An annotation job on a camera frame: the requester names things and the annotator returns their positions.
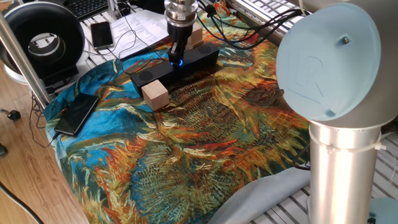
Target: colorful cloth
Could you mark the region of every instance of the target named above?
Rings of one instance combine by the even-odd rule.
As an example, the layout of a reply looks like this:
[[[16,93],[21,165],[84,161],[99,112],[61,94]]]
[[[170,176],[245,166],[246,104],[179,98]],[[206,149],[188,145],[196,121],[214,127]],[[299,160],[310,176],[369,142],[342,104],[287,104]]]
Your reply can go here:
[[[224,21],[244,26],[222,4],[216,8]],[[231,39],[246,33],[223,29]],[[220,48],[217,66],[175,83],[161,110],[151,111],[117,60],[89,71],[45,109],[51,139],[77,94],[101,99],[77,137],[52,144],[90,223],[206,223],[246,184],[291,167],[308,143],[307,121],[278,89],[275,45],[243,51],[207,32],[204,40]],[[157,52],[166,58],[168,47]],[[134,73],[156,57],[123,66]]]

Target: wooden floor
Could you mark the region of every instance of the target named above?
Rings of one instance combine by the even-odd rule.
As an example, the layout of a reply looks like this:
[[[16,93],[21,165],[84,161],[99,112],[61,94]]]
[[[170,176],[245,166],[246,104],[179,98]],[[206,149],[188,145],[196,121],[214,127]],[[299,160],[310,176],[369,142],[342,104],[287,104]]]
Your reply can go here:
[[[32,98],[27,86],[12,81],[0,62],[0,108],[18,110],[22,118],[11,121],[0,114],[0,143],[9,154],[0,157],[0,181],[35,211],[45,224],[88,223],[57,163],[53,148],[44,149],[32,140],[29,113]],[[44,129],[37,129],[32,116],[35,139],[49,142]],[[0,192],[0,224],[35,223],[23,209]]]

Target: paper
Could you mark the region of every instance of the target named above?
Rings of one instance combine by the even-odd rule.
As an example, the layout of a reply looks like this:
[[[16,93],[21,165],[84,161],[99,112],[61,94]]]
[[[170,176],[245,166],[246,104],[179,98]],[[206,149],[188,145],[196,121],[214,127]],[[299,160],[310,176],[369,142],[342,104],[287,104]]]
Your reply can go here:
[[[125,18],[130,24],[131,29],[136,31],[137,39],[132,31],[127,32],[131,29],[126,23]],[[109,49],[118,58],[127,57],[148,47],[148,45],[150,46],[162,40],[169,35],[167,33],[167,22],[164,18],[164,15],[147,10],[123,17],[113,22],[111,24],[111,28],[115,47]]]

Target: light blue joint cap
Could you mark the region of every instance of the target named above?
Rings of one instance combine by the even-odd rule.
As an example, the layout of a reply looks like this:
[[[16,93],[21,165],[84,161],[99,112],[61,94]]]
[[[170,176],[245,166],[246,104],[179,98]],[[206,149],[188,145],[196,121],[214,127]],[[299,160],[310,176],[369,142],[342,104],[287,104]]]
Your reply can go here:
[[[282,39],[279,88],[304,118],[330,121],[368,94],[380,58],[380,36],[369,14],[354,4],[335,4],[301,19]]]

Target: metal cylinder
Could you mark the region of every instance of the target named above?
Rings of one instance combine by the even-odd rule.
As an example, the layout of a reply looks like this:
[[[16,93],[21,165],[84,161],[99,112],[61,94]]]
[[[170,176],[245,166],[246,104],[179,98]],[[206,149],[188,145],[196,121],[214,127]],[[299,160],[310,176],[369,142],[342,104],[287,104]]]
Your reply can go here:
[[[51,102],[51,98],[3,15],[0,15],[0,40],[44,109]]]
[[[380,129],[311,122],[311,224],[367,223]]]
[[[188,27],[197,19],[196,0],[165,0],[166,21],[175,27]]]

